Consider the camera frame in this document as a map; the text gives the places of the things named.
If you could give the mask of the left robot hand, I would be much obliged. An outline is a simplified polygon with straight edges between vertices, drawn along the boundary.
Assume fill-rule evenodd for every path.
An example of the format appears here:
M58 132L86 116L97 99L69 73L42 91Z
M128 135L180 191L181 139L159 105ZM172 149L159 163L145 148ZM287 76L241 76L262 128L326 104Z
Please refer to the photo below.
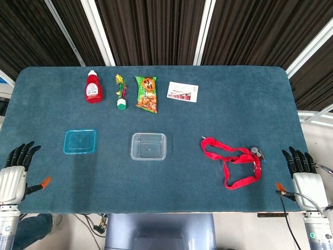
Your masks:
M47 177L41 183L28 186L27 176L34 154L39 151L40 145L34 146L31 141L14 148L1 169L1 208L14 207L20 204L27 195L45 189L52 178Z

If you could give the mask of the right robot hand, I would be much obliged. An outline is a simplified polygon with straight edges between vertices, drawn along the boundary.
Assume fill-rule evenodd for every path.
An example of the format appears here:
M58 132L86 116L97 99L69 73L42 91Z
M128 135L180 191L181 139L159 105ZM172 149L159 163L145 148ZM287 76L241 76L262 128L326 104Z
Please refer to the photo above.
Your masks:
M297 204L302 211L317 211L322 214L329 207L323 179L316 171L316 163L312 156L289 147L282 150L292 179L293 191L287 191L277 183L276 194L286 197Z

